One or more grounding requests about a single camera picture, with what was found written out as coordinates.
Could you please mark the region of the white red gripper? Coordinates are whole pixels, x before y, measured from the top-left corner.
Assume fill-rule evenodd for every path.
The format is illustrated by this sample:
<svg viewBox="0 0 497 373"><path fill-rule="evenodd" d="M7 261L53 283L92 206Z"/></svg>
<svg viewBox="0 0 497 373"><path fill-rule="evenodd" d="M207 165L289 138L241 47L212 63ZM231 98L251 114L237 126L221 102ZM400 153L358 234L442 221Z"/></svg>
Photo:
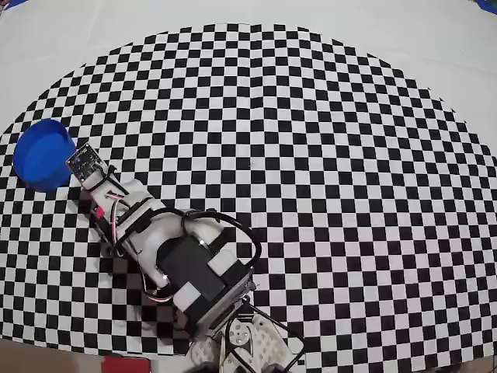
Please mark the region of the white red gripper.
<svg viewBox="0 0 497 373"><path fill-rule="evenodd" d="M97 229L148 229L155 225L153 196L139 180L121 184L109 170L84 170L79 182L92 199L91 221Z"/></svg>

